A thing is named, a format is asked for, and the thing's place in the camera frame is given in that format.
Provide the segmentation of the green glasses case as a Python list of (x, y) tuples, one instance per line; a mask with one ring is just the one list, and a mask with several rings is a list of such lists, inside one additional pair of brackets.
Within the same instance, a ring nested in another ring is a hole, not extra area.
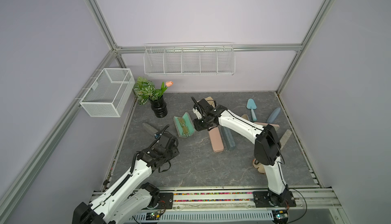
[(182, 117), (174, 116), (173, 120), (179, 137), (187, 138), (195, 133), (196, 130), (188, 112)]

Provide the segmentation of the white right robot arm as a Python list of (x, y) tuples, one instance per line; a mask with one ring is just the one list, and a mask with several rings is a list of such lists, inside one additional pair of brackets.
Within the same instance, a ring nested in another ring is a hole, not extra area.
[(296, 198), (283, 174), (285, 160), (274, 126), (262, 126), (245, 120), (216, 102), (211, 105), (206, 99), (191, 99), (194, 103), (192, 111), (196, 115), (193, 123), (197, 131), (211, 131), (220, 126), (236, 132), (253, 144), (254, 159), (264, 166), (267, 179), (266, 195), (258, 197), (255, 203), (286, 209), (296, 207)]

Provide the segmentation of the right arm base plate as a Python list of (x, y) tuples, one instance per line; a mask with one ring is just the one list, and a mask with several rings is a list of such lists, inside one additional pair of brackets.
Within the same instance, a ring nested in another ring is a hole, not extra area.
[(296, 201), (291, 191), (284, 191), (281, 194), (276, 194), (272, 191), (254, 191), (253, 197), (257, 208), (296, 207)]

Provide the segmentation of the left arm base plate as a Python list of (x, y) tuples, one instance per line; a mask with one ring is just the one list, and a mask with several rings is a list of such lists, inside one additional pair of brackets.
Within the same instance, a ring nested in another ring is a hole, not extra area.
[(158, 195), (153, 195), (150, 204), (147, 209), (172, 209), (173, 208), (173, 193), (163, 192)]

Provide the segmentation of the pink glasses case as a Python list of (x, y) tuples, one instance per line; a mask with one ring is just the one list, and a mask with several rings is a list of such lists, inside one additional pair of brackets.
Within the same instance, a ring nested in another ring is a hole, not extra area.
[(224, 144), (219, 129), (215, 127), (211, 129), (208, 133), (213, 151), (215, 153), (222, 152), (224, 150)]

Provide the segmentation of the blue brown glasses case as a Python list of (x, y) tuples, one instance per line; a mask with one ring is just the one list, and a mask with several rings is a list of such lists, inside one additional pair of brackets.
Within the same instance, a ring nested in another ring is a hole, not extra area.
[(266, 123), (268, 124), (273, 124), (274, 121), (276, 120), (276, 118), (278, 117), (278, 115), (280, 114), (281, 112), (281, 108), (280, 107), (277, 107), (271, 114), (270, 116), (268, 117)]

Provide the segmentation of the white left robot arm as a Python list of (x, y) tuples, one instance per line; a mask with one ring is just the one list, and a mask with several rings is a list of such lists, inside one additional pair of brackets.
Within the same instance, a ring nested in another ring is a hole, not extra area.
[(154, 209), (162, 202), (160, 190), (145, 182), (165, 163), (178, 156), (178, 138), (167, 126), (155, 134), (153, 143), (133, 155), (131, 167), (108, 190), (91, 203), (80, 203), (74, 210), (74, 224), (124, 224), (139, 211)]

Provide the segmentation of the teal grey case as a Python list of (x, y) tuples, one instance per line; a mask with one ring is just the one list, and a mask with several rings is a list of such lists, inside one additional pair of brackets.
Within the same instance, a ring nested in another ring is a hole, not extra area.
[(233, 138), (232, 132), (227, 127), (221, 127), (221, 133), (223, 137), (223, 143), (228, 151), (233, 151), (236, 148), (236, 143)]

